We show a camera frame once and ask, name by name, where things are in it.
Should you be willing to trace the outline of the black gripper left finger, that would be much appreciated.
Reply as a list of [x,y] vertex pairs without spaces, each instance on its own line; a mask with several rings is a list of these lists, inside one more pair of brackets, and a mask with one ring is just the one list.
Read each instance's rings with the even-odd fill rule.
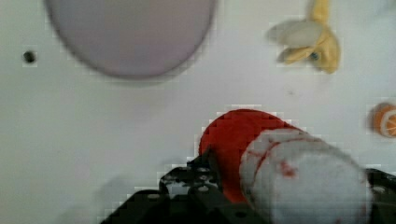
[[209,149],[161,177],[157,189],[129,197],[101,224],[269,224],[246,203],[223,194],[216,156]]

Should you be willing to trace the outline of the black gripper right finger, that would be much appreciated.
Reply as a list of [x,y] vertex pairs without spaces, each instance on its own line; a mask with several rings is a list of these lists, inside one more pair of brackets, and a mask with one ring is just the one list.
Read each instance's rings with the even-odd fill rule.
[[374,195],[369,224],[396,224],[396,176],[374,168],[366,174]]

